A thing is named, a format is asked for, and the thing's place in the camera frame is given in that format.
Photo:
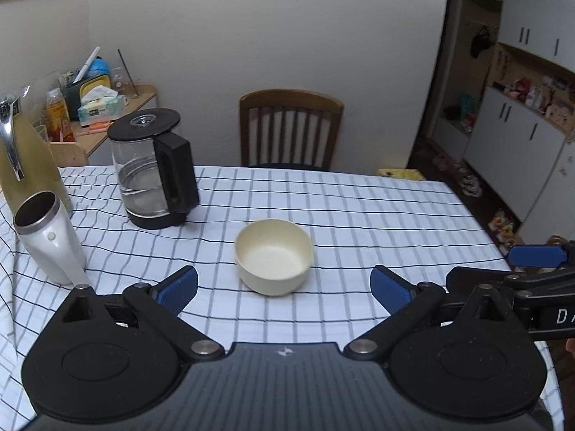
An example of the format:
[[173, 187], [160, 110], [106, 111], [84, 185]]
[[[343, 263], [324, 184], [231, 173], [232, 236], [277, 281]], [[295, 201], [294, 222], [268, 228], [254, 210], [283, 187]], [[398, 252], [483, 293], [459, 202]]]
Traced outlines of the person's right hand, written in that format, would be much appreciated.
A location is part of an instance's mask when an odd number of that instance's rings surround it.
[[574, 353], [575, 353], [575, 339], [569, 339], [569, 340], [566, 342], [565, 349], [566, 349], [568, 352], [574, 354]]

